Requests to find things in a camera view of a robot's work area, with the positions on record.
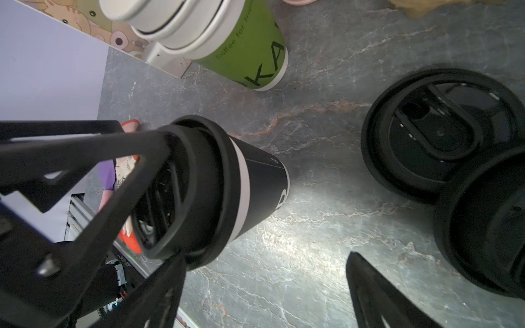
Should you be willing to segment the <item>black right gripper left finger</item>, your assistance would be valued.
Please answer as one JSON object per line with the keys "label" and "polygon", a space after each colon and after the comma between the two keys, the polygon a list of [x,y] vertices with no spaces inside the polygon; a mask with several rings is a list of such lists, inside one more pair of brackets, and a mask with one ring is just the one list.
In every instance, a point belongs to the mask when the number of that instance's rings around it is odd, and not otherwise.
{"label": "black right gripper left finger", "polygon": [[[93,327],[172,327],[179,308],[187,265],[181,251],[168,258],[122,302]],[[94,271],[87,289],[89,313],[110,304],[121,295],[123,277],[118,265],[104,264]]]}

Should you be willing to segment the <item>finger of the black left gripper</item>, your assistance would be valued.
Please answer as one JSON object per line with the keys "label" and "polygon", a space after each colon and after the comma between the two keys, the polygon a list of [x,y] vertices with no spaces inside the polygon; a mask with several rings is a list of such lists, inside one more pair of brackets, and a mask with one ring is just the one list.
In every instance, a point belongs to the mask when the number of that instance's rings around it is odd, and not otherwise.
{"label": "finger of the black left gripper", "polygon": [[116,120],[1,121],[1,141],[57,135],[122,133]]}
{"label": "finger of the black left gripper", "polygon": [[72,314],[126,218],[166,162],[156,131],[57,135],[1,141],[1,190],[50,209],[98,163],[139,154],[143,162],[83,232],[60,245],[1,207],[1,326],[58,327]]}

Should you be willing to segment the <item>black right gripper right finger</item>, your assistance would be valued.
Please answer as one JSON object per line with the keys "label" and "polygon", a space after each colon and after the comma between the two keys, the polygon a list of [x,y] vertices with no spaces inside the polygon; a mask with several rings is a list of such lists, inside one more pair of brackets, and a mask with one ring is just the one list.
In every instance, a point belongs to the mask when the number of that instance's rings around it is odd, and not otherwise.
{"label": "black right gripper right finger", "polygon": [[439,327],[358,252],[347,258],[346,276],[358,327]]}

